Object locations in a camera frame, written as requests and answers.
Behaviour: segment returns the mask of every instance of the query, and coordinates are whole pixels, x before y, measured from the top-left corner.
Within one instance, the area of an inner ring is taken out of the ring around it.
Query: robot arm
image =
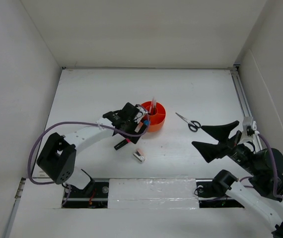
[[[202,126],[202,129],[219,141],[217,145],[192,142],[203,158],[210,163],[214,159],[230,157],[239,166],[249,172],[253,188],[262,196],[262,202],[245,189],[228,171],[221,171],[211,185],[203,189],[204,197],[219,197],[225,194],[233,197],[242,205],[250,208],[254,214],[262,217],[275,238],[283,238],[283,155],[277,149],[271,149],[277,170],[277,191],[274,191],[273,160],[268,149],[253,153],[243,143],[251,141],[256,133],[253,118],[245,118],[244,131],[228,138],[230,132],[239,124],[235,121],[228,125]]]
[[[140,123],[147,114],[142,107],[127,103],[123,109],[108,112],[97,121],[97,126],[86,126],[67,135],[53,133],[46,141],[37,159],[38,166],[56,184],[67,183],[72,190],[89,195],[93,191],[94,180],[75,165],[76,155],[92,144],[117,133],[125,137],[125,142],[136,144],[147,129]]]

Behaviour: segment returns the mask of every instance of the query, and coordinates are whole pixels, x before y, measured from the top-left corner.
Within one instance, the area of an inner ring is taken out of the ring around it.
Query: orange bowl
[[[150,108],[151,101],[145,102],[142,104],[142,106],[148,111]],[[157,103],[155,112],[153,115],[149,115],[149,120],[150,120],[150,126],[148,127],[148,132],[156,132],[159,131],[166,118],[166,110],[163,107],[162,104]]]

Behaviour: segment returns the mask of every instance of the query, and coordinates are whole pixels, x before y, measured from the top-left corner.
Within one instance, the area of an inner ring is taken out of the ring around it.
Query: purple cable
[[[66,199],[64,200],[64,202],[62,203],[62,206],[64,206],[64,205],[67,203],[67,201],[68,201],[68,199],[69,199],[69,197],[70,197],[70,195],[71,195],[71,185],[68,184],[68,186],[69,186],[69,190],[68,190],[68,193],[67,193],[67,197],[66,197]]]
[[[215,201],[219,201],[222,200],[223,198],[228,197],[227,195],[223,196],[223,197],[216,197],[214,199],[210,199],[210,200],[206,200],[206,202],[215,202]]]
[[[242,182],[243,180],[249,179],[249,178],[251,178],[251,177],[252,177],[252,176],[243,177],[243,178],[240,179],[240,182]]]
[[[273,167],[273,174],[274,174],[273,196],[283,199],[282,195],[277,194],[277,186],[278,186],[279,177],[278,177],[278,174],[277,174],[277,167],[276,167],[274,154],[272,152],[272,148],[271,148],[269,142],[265,139],[265,137],[263,135],[258,134],[258,136],[263,140],[263,142],[265,143],[267,150],[269,151],[269,154],[270,154],[271,163],[272,163],[272,167]]]
[[[142,105],[137,105],[139,107],[142,107],[145,112],[147,112],[147,110],[142,106]],[[116,128],[113,128],[111,126],[107,126],[107,125],[102,125],[102,124],[97,124],[97,123],[90,123],[90,122],[82,122],[82,121],[63,121],[63,122],[59,122],[57,124],[54,124],[52,125],[51,127],[49,127],[48,129],[46,129],[39,137],[38,139],[36,140],[36,142],[34,143],[34,145],[32,146],[32,149],[30,151],[30,154],[29,154],[29,158],[28,158],[28,167],[27,167],[27,171],[28,171],[28,178],[30,179],[30,181],[33,183],[33,184],[36,184],[36,185],[46,185],[46,184],[53,184],[54,182],[37,182],[33,179],[32,177],[32,173],[31,173],[31,161],[32,161],[32,156],[34,154],[34,151],[36,150],[36,147],[37,145],[40,143],[40,141],[42,140],[42,138],[50,131],[52,130],[53,128],[59,126],[59,125],[68,125],[68,124],[77,124],[77,125],[90,125],[90,126],[96,126],[96,127],[102,127],[102,128],[106,128],[106,129],[110,129],[110,130],[113,130],[119,134],[122,134],[122,135],[126,135],[126,136],[130,136],[130,137],[141,137],[142,135],[145,135],[146,132],[147,132],[147,129],[150,125],[150,120],[149,120],[149,114],[147,113],[147,121],[148,121],[148,124],[147,124],[147,128],[146,130],[141,133],[141,134],[137,134],[137,135],[133,135],[133,134],[129,134],[129,133],[126,133],[124,131],[121,131],[121,130],[118,130]]]

